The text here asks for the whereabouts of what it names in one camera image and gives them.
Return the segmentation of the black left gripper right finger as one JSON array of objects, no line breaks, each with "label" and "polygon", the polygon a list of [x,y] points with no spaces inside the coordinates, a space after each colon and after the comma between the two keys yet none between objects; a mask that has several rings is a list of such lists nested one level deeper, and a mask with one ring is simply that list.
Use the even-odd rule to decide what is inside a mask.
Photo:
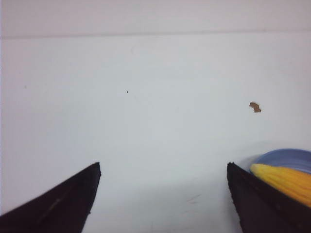
[{"label": "black left gripper right finger", "polygon": [[227,182],[244,233],[309,233],[311,209],[269,186],[235,163]]}]

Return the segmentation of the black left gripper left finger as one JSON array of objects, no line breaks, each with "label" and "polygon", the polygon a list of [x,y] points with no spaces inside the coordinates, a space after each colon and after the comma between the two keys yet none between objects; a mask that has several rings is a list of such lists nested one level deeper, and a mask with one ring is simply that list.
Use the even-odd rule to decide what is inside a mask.
[{"label": "black left gripper left finger", "polygon": [[95,201],[101,170],[93,163],[41,196],[1,215],[2,233],[80,233]]}]

